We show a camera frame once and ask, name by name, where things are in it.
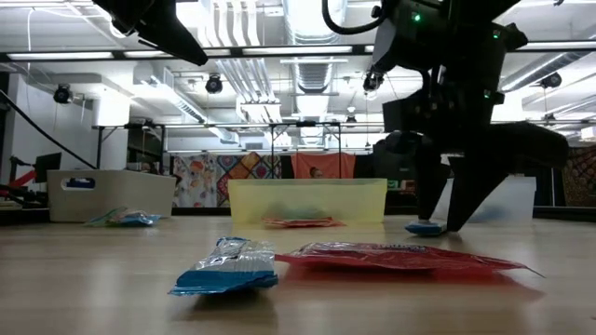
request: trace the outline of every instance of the black cable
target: black cable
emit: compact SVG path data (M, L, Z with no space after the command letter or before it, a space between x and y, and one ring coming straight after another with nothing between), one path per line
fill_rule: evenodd
M42 134L46 139L48 139L52 143L56 144L59 148L63 149L63 151L65 151L67 154L69 154L72 157L78 159L81 163L85 164L86 166L88 166L90 168L93 168L93 169L97 169L91 163L89 163L85 159L81 158L81 156L79 156L78 154L75 154L73 151L71 151L67 147L63 146L60 142L54 140L54 138L52 138L51 136L49 136L49 134L47 134L44 131L44 129L42 129L41 127L39 127L38 125L36 125L35 122L34 122L34 120L32 120L21 108L19 108L19 106L17 106L17 104L13 100L11 100L5 92L3 92L2 90L0 90L0 93L2 93L2 98L8 103L8 105L10 107L12 107L12 109L14 109L15 112L17 112L17 114L19 114L23 119L25 119L25 121L27 121L27 123L29 125L31 125L31 127L35 128L35 130L37 130L40 134Z
M323 20L325 21L325 24L327 24L327 27L329 27L329 29L331 29L334 33L343 35L366 33L380 26L381 23L383 23L383 21L389 17L389 9L385 6L385 0L381 2L381 16L373 22L358 27L346 28L335 24L335 22L333 22L331 14L329 13L329 0L323 0L322 12Z

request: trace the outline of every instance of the red snack bag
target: red snack bag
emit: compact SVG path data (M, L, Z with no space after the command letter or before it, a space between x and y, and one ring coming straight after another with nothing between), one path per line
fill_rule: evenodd
M263 223L282 228L316 228L345 226L345 224L339 221L335 221L333 218L300 220L263 219Z
M393 270L511 270L523 264L423 246L367 243L311 243L276 261L305 266L342 265Z

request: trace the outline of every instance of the pink fabric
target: pink fabric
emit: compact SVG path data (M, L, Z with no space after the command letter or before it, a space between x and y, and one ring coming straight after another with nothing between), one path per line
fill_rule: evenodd
M339 179L340 164L342 160L342 179L354 178L354 166L356 157L352 154L295 154L291 157L291 165L294 169L295 179L312 179L313 168L322 172L324 179Z

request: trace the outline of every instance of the white wall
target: white wall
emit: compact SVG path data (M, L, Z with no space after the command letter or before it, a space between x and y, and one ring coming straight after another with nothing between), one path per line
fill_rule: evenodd
M92 130L94 120L92 110L76 104L59 105L45 91L30 87L19 74L10 77L8 95L50 136L66 146L89 163L95 165L97 152L97 130ZM7 131L3 150L1 182L7 183L10 171L8 159L15 155L27 163L34 163L43 154L61 152L55 144L43 137L20 115L10 111L7 116ZM83 163L62 152L61 169L88 168ZM19 177L29 167L20 167Z

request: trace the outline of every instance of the yellow plastic bin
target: yellow plastic bin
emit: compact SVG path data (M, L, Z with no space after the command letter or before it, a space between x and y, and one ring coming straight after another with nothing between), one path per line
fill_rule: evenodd
M231 180L232 221L262 218L383 222L387 180Z

